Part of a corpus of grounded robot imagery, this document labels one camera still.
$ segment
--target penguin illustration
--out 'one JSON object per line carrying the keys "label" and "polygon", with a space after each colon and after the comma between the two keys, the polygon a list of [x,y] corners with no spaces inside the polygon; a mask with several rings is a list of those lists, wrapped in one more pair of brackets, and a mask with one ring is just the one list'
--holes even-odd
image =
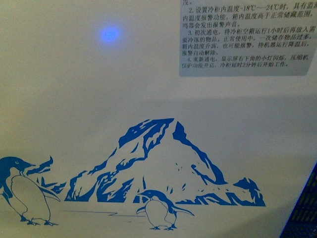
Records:
{"label": "penguin illustration", "polygon": [[153,226],[153,230],[160,230],[159,227],[166,227],[165,230],[173,230],[177,227],[175,222],[178,212],[184,212],[194,216],[194,214],[186,209],[176,207],[166,195],[156,190],[146,190],[139,195],[145,196],[150,200],[144,207],[137,210],[137,214],[145,212],[148,220]]}
{"label": "penguin illustration", "polygon": [[[4,157],[0,159],[0,193],[7,203],[18,213],[22,222],[28,225],[39,225],[35,220],[43,220],[44,225],[56,225],[50,222],[51,211],[46,197],[60,201],[57,195],[34,183],[25,177],[26,168],[34,166],[17,157]],[[19,175],[11,175],[13,168]]]}

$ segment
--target blue line drawing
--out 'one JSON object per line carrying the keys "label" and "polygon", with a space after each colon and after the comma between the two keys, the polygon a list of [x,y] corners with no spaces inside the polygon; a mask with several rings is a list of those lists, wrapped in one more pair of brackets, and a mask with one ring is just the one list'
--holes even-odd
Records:
{"label": "blue line drawing", "polygon": [[[29,170],[26,174],[35,174],[47,172],[47,166],[53,163],[52,157],[48,162],[41,164],[38,168]],[[42,185],[33,182],[24,174],[27,168],[35,165],[23,161],[17,157],[4,157],[0,159],[0,192],[6,199],[7,203],[13,208],[13,210],[20,215],[22,222],[27,222],[28,225],[40,225],[40,220],[44,225],[54,226],[56,223],[52,223],[51,211],[47,204],[46,198],[50,197],[57,201],[60,199],[57,196],[59,189],[65,184],[55,186],[57,183],[45,184],[42,177]],[[17,175],[11,174],[11,169],[16,168]]]}
{"label": "blue line drawing", "polygon": [[[135,172],[148,170],[158,173]],[[172,118],[148,119],[129,128],[108,159],[70,180],[65,201],[88,202],[96,197],[98,202],[144,204],[149,199],[140,191],[147,188],[169,193],[175,204],[265,206],[253,180],[226,181],[222,170],[187,138],[184,126]]]}
{"label": "blue line drawing", "polygon": [[166,195],[156,190],[146,190],[140,195],[149,198],[150,200],[144,207],[137,210],[137,214],[145,212],[148,220],[153,226],[153,230],[160,230],[159,227],[166,227],[165,230],[173,230],[177,227],[175,222],[177,213],[183,212],[194,216],[194,214],[186,209],[177,207],[169,200]]}
{"label": "blue line drawing", "polygon": [[[17,157],[0,159],[0,193],[29,225],[56,225],[50,221],[46,199],[60,201],[57,195],[66,182],[47,183],[43,176],[30,177],[49,172],[52,164],[52,157],[36,167]],[[11,174],[12,168],[18,174]],[[252,179],[225,180],[223,171],[187,138],[184,126],[173,118],[148,119],[130,127],[106,160],[68,183],[65,201],[89,202],[94,198],[98,202],[143,204],[136,213],[145,213],[153,230],[175,229],[177,213],[194,215],[176,204],[265,207]]]}

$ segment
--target iceberg illustration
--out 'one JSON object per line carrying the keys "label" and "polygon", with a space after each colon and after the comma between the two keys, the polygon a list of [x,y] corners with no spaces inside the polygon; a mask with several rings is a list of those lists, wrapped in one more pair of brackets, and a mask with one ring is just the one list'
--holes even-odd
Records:
{"label": "iceberg illustration", "polygon": [[80,172],[69,185],[65,201],[145,203],[139,194],[153,189],[175,204],[265,206],[253,180],[226,181],[175,119],[146,120],[129,128],[103,163]]}

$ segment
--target blue light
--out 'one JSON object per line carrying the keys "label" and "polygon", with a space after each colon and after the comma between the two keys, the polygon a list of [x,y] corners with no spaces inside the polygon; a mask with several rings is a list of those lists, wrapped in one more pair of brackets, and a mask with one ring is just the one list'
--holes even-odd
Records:
{"label": "blue light", "polygon": [[120,31],[117,27],[107,27],[101,31],[101,39],[104,42],[115,42],[120,36]]}

